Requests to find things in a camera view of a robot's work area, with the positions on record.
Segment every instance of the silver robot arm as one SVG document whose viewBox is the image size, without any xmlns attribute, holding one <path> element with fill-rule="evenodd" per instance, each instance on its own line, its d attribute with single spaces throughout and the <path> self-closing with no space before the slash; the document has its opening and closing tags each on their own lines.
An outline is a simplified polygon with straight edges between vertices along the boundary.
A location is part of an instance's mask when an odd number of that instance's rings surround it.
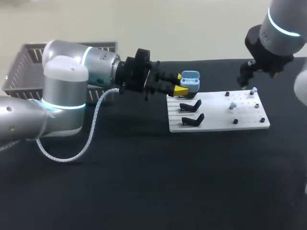
<svg viewBox="0 0 307 230">
<path fill-rule="evenodd" d="M 307 41 L 307 1 L 273 0 L 262 25 L 252 27 L 245 44 L 254 60 L 244 63 L 238 83 L 246 87 L 253 73 L 262 70 L 275 76 L 294 59 Z M 297 76 L 294 91 L 307 105 L 307 65 Z"/>
<path fill-rule="evenodd" d="M 41 101 L 0 97 L 0 141 L 71 136 L 83 125 L 87 85 L 170 96 L 187 95 L 177 75 L 160 73 L 160 62 L 139 49 L 135 58 L 77 43 L 54 40 L 43 53 L 44 87 Z"/>
</svg>

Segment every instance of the white board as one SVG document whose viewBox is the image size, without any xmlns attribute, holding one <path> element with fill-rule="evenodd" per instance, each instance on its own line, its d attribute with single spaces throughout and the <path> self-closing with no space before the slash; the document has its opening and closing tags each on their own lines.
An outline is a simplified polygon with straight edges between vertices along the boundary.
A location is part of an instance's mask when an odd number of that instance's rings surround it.
<svg viewBox="0 0 307 230">
<path fill-rule="evenodd" d="M 208 132 L 208 131 L 228 131 L 245 129 L 269 128 L 270 123 L 265 114 L 264 108 L 258 93 L 250 95 L 249 90 L 226 92 L 199 92 L 192 100 L 184 97 L 166 97 L 169 130 L 172 133 L 178 132 Z M 201 106 L 198 111 L 180 111 L 179 104 L 185 103 L 194 105 L 201 99 Z M 237 104 L 233 110 L 229 109 L 231 102 Z M 200 114 L 205 118 L 199 127 L 182 125 L 181 118 L 188 117 L 197 119 Z M 234 119 L 238 119 L 238 124 L 234 124 Z"/>
</svg>

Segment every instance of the black tablecloth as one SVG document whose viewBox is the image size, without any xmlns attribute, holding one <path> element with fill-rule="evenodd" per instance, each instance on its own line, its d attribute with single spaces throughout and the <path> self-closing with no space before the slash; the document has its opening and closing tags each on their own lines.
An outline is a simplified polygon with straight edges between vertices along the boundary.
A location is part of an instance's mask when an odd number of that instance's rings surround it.
<svg viewBox="0 0 307 230">
<path fill-rule="evenodd" d="M 239 90 L 245 60 L 164 62 L 171 72 L 201 73 L 201 92 Z M 293 92 L 304 60 L 277 79 L 257 73 L 267 130 L 169 132 L 166 99 L 126 92 L 98 116 L 88 153 L 50 162 L 35 142 L 0 153 L 0 229 L 306 229 L 307 107 Z M 80 151 L 82 131 L 46 138 L 58 157 Z"/>
</svg>

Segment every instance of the yellow object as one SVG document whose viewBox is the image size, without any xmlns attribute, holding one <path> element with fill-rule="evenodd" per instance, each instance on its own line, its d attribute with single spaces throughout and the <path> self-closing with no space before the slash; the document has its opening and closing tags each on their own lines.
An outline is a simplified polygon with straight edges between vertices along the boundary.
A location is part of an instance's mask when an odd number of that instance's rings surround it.
<svg viewBox="0 0 307 230">
<path fill-rule="evenodd" d="M 184 88 L 184 87 L 175 85 L 173 97 L 175 97 L 175 96 L 184 96 L 184 95 L 187 95 L 188 92 L 189 92 L 188 88 Z"/>
</svg>

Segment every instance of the white wall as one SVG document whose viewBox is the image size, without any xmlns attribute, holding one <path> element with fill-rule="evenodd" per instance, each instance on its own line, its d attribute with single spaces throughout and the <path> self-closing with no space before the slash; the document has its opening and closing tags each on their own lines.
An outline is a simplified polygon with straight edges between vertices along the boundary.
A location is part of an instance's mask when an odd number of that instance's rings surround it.
<svg viewBox="0 0 307 230">
<path fill-rule="evenodd" d="M 269 0 L 0 0 L 0 81 L 23 43 L 118 41 L 152 60 L 250 58 L 244 39 Z M 298 55 L 305 56 L 304 49 Z"/>
</svg>

